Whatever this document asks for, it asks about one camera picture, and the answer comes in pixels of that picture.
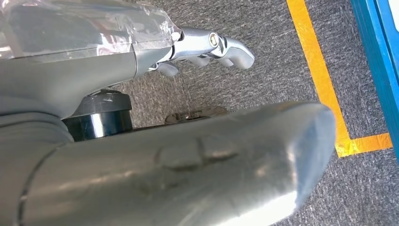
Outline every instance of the yellow tape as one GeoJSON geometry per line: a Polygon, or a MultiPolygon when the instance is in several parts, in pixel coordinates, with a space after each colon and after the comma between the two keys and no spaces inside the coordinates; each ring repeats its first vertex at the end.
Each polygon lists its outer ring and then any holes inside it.
{"type": "Polygon", "coordinates": [[[305,1],[287,0],[287,4],[320,102],[331,108],[334,113],[337,123],[335,148],[338,156],[344,157],[392,147],[388,133],[350,139],[305,1]]]}

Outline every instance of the robotic hand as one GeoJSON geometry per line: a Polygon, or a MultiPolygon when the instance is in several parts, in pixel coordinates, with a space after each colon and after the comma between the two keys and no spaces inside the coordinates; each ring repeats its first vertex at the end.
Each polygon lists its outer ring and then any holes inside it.
{"type": "Polygon", "coordinates": [[[174,76],[178,73],[178,68],[173,62],[186,60],[203,67],[210,59],[216,59],[226,67],[235,65],[240,69],[248,69],[254,63],[254,55],[236,39],[209,30],[192,27],[181,29],[179,41],[148,71],[158,70],[164,75],[174,76]]]}

